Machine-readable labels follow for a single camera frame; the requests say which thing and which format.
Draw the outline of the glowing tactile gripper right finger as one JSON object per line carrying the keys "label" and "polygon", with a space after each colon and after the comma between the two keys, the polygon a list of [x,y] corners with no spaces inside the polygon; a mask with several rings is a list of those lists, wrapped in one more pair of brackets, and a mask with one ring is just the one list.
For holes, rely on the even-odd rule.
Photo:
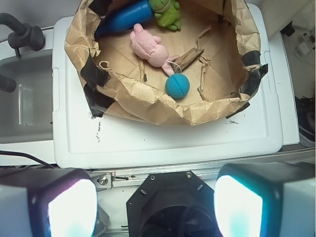
{"label": "glowing tactile gripper right finger", "polygon": [[316,166],[225,164],[215,184],[214,210],[225,237],[314,237]]}

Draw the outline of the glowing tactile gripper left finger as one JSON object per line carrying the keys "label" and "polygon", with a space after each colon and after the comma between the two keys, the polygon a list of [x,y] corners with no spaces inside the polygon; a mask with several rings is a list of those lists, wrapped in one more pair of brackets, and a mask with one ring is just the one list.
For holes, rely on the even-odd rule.
{"label": "glowing tactile gripper left finger", "polygon": [[91,237],[96,217],[96,187],[83,169],[0,171],[2,237]]}

